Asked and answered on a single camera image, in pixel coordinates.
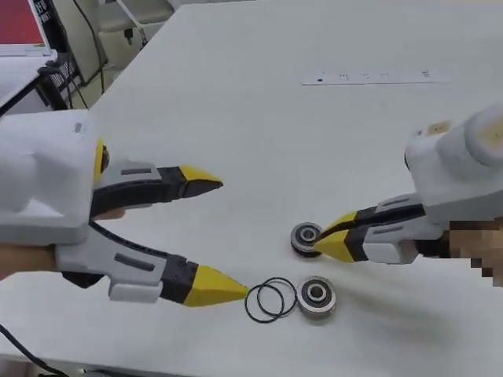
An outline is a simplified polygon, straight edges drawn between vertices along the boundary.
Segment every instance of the o-ring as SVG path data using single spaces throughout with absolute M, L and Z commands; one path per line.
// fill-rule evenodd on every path
M 250 309 L 248 308 L 248 299 L 250 298 L 250 294 L 253 292 L 253 291 L 256 291 L 258 289 L 262 289 L 264 287 L 267 287 L 269 289 L 272 289 L 273 291 L 275 291 L 281 298 L 281 310 L 280 310 L 280 313 L 282 314 L 285 310 L 285 297 L 283 297 L 283 294 L 281 293 L 281 291 L 279 289 L 277 289 L 274 285 L 270 285 L 270 284 L 267 284 L 267 283 L 264 283 L 264 284 L 258 284 L 258 285 L 255 285 L 254 287 L 252 287 L 248 293 L 246 294 L 246 297 L 244 298 L 244 310 L 246 310 L 246 314 L 254 321 L 254 322 L 257 322 L 258 324 L 270 324 L 272 322 L 274 322 L 275 320 L 279 320 L 281 318 L 281 315 L 277 315 L 277 314 L 274 314 L 274 317 L 272 317 L 270 315 L 270 319 L 269 320 L 261 320 L 257 317 L 254 317 L 251 313 L 250 313 Z M 257 302 L 259 301 L 259 293 L 257 292 Z
M 260 293 L 262 292 L 262 288 L 270 285 L 270 283 L 273 283 L 274 281 L 283 281 L 284 283 L 286 283 L 290 286 L 290 288 L 292 289 L 292 292 L 293 292 L 292 306 L 290 306 L 285 311 L 283 311 L 283 309 L 282 309 L 279 313 L 270 312 L 269 310 L 265 309 L 263 307 L 262 303 L 260 302 Z M 293 285 L 293 283 L 290 280 L 285 279 L 284 277 L 271 277 L 271 278 L 267 279 L 262 284 L 260 284 L 259 290 L 257 291 L 257 303 L 259 304 L 260 310 L 262 310 L 265 314 L 267 314 L 268 316 L 270 316 L 272 318 L 275 318 L 275 317 L 282 318 L 282 317 L 286 317 L 287 315 L 289 315 L 296 308 L 297 301 L 298 301 L 298 298 L 297 298 L 296 287 Z

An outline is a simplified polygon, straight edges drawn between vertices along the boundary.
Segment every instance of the table surface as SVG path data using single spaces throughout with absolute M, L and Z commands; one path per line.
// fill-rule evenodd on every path
M 194 164 L 225 186 L 108 226 L 244 284 L 325 276 L 335 315 L 323 326 L 299 312 L 260 325 L 242 302 L 115 303 L 106 281 L 84 291 L 40 273 L 0 284 L 2 323 L 47 360 L 147 372 L 501 376 L 503 291 L 468 261 L 306 262 L 288 245 L 300 222 L 326 225 L 413 191 L 403 163 L 411 131 L 501 99 L 501 12 L 362 0 L 182 7 L 92 112 L 113 159 Z M 426 68 L 452 82 L 301 86 L 318 70 Z M 18 355 L 4 339 L 0 354 Z

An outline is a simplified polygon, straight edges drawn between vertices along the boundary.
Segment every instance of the cable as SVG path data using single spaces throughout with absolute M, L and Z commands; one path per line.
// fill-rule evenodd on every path
M 66 27 L 64 27 L 63 23 L 61 22 L 60 20 L 60 17 L 57 15 L 57 11 L 56 11 L 56 7 L 54 6 L 54 4 L 52 4 L 52 10 L 54 11 L 55 14 L 55 17 L 54 19 L 57 21 L 61 31 L 63 32 L 63 37 L 64 37 L 64 44 L 65 44 L 65 47 L 66 47 L 66 50 L 67 50 L 67 60 L 66 60 L 66 64 L 67 64 L 67 68 L 68 68 L 68 79 L 66 79 L 64 77 L 64 73 L 63 71 L 60 69 L 60 72 L 61 72 L 61 78 L 66 82 L 67 84 L 67 91 L 68 91 L 68 105 L 70 106 L 70 108 L 74 108 L 73 107 L 73 99 L 72 99 L 72 92 L 70 90 L 70 82 L 73 84 L 73 86 L 75 87 L 75 90 L 77 91 L 77 94 L 79 95 L 80 97 L 80 100 L 82 101 L 83 105 L 86 107 L 86 109 L 89 110 L 89 106 L 87 105 L 86 103 L 86 100 L 84 99 L 84 96 L 82 95 L 82 92 L 80 91 L 80 88 L 79 86 L 77 86 L 77 84 L 75 84 L 75 79 L 71 73 L 71 70 L 70 70 L 70 67 L 71 67 L 71 64 L 72 64 L 72 58 L 73 60 L 75 60 L 75 56 L 72 52 L 72 48 L 70 47 L 70 43 L 68 41 L 68 33 L 66 31 Z M 94 43 L 95 43 L 95 46 L 97 48 L 97 55 L 98 55 L 98 60 L 100 61 L 100 70 L 101 70 L 101 93 L 104 93 L 105 92 L 105 78 L 103 77 L 103 70 L 102 70 L 102 64 L 101 64 L 101 55 L 100 55 L 100 50 L 97 46 L 97 42 L 96 42 L 96 35 L 94 34 L 94 30 L 91 28 L 91 31 L 93 33 L 93 39 L 94 39 Z
M 64 77 L 63 70 L 61 68 L 59 68 L 59 72 L 60 72 L 59 75 L 63 79 L 63 82 L 66 82 L 66 92 L 67 92 L 67 95 L 68 95 L 68 106 L 71 109 L 73 109 L 73 99 L 72 99 L 72 90 L 70 90 L 70 80 L 67 80 Z
M 75 7 L 79 11 L 79 13 L 82 15 L 83 19 L 86 21 L 86 24 L 87 24 L 87 26 L 93 36 L 94 47 L 96 48 L 97 59 L 98 59 L 99 65 L 100 65 L 101 94 L 103 94 L 103 93 L 105 93 L 105 74 L 103 73 L 103 59 L 101 57 L 100 46 L 98 45 L 98 42 L 97 42 L 96 33 L 94 32 L 93 25 L 91 25 L 91 22 L 87 18 L 86 14 L 84 13 L 82 8 L 80 7 L 77 0 L 72 0 L 72 1 L 75 4 Z
M 13 346 L 15 346 L 29 361 L 31 361 L 33 364 L 35 364 L 37 367 L 43 369 L 44 371 L 47 371 L 49 373 L 53 373 L 54 375 L 57 375 L 59 377 L 68 377 L 66 373 L 63 373 L 59 369 L 52 368 L 45 361 L 40 360 L 38 357 L 33 355 L 30 351 L 26 349 L 25 346 L 23 346 L 17 339 L 10 333 L 9 330 L 7 330 L 2 324 L 0 324 L 0 334 L 5 336 L 9 342 L 12 343 Z

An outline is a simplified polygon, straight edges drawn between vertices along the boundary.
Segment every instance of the red screen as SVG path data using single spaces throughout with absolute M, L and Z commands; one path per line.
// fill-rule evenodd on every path
M 44 43 L 29 0 L 0 0 L 0 45 Z

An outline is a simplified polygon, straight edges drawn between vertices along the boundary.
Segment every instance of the blurred hand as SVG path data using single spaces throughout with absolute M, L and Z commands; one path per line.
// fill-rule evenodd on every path
M 94 220 L 122 218 L 125 210 L 113 210 Z M 56 259 L 50 247 L 0 244 L 0 280 L 21 272 L 56 271 Z
M 450 224 L 451 258 L 469 258 L 472 268 L 503 287 L 503 218 L 496 221 L 455 221 Z

